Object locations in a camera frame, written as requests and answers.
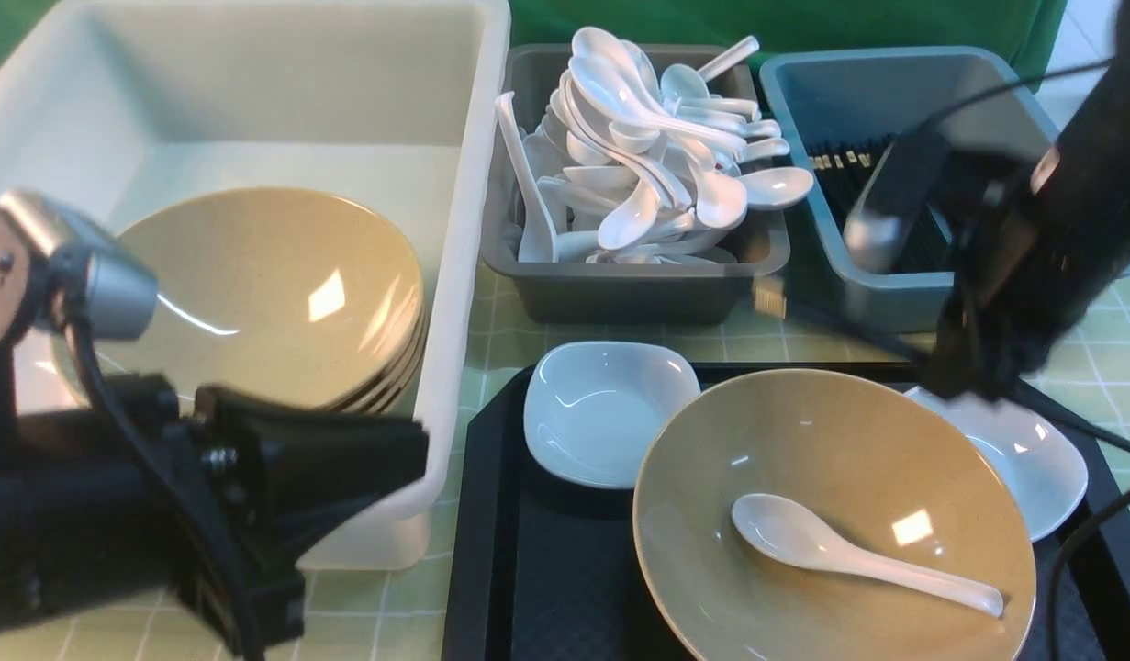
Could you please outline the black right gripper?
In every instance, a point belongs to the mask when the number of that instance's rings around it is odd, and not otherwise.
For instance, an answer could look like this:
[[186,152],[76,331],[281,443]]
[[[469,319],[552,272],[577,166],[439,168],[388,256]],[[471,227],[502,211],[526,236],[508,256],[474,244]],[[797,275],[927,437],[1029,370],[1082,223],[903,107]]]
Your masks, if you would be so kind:
[[1074,180],[1057,151],[963,151],[944,166],[931,197],[954,231],[954,281],[923,368],[935,395],[1008,395],[1106,285],[1104,242],[1083,221]]

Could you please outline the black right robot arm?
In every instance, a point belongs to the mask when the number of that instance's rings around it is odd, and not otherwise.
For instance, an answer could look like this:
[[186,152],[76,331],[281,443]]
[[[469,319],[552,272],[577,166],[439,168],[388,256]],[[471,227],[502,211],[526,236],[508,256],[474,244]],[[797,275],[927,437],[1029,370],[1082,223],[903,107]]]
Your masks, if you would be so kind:
[[923,386],[997,400],[1130,264],[1130,1],[1107,71],[1042,159],[956,151],[933,198],[957,247]]

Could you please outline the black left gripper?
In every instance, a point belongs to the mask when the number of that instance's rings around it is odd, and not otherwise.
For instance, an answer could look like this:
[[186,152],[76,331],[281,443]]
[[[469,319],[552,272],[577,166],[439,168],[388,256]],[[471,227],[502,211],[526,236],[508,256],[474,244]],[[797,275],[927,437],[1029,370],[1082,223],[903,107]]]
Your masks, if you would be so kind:
[[297,560],[389,495],[421,481],[429,432],[392,415],[292,409],[201,388],[167,424],[177,521],[194,553],[177,595],[228,647],[304,632]]

